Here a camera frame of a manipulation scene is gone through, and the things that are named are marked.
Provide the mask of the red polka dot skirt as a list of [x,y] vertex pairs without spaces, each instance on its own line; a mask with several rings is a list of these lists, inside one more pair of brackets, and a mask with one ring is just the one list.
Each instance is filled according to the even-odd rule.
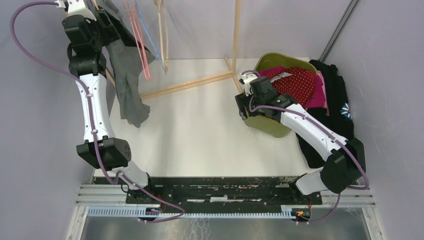
[[279,95],[288,94],[303,107],[310,101],[315,89],[315,72],[301,67],[289,67],[267,75]]

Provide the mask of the grey skirt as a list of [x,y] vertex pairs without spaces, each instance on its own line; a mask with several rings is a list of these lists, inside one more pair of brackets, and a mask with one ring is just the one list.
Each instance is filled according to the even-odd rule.
[[122,12],[111,0],[99,0],[97,4],[107,11],[120,35],[119,40],[106,46],[114,73],[120,117],[139,128],[148,119],[150,106],[140,97],[139,77],[143,67],[134,34],[124,25]]

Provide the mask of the magenta pleated skirt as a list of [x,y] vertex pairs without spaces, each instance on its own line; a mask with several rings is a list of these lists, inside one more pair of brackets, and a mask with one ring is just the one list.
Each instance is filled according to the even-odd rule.
[[[273,73],[274,71],[283,71],[287,69],[286,67],[283,66],[277,66],[274,68],[270,68],[267,70],[262,70],[259,72],[259,74],[261,76],[267,76],[270,73]],[[326,95],[324,93],[323,90],[323,81],[321,80],[321,78],[315,73],[314,76],[314,92],[312,94],[311,99],[309,100],[309,102],[306,104],[305,109],[308,108],[323,108],[326,104]]]

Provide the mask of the wooden hanger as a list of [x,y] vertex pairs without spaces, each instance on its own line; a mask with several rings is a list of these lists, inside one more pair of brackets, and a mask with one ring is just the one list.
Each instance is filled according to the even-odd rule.
[[169,69],[169,27],[166,6],[163,0],[153,0],[158,16],[160,59],[164,72]]

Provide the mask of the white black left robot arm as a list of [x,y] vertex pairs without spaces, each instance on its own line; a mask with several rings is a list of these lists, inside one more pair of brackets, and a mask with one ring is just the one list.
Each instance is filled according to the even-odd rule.
[[107,60],[102,49],[121,37],[105,10],[97,16],[70,13],[62,21],[70,40],[67,48],[69,71],[76,77],[84,117],[83,143],[76,146],[79,157],[95,169],[100,169],[112,185],[119,180],[149,204],[156,200],[158,191],[151,186],[147,172],[132,161],[129,143],[115,137],[109,118],[106,97]]

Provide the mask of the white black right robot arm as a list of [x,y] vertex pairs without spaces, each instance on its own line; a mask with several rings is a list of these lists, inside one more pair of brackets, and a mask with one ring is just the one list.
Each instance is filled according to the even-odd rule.
[[310,115],[295,98],[287,93],[278,94],[266,76],[244,72],[239,83],[244,91],[235,99],[243,120],[262,116],[277,121],[309,143],[324,160],[321,169],[295,180],[295,187],[288,191],[293,203],[302,204],[315,192],[329,190],[340,194],[347,188],[354,189],[353,184],[360,178],[365,181],[362,189],[369,188],[365,150],[360,140],[348,140],[331,131]]

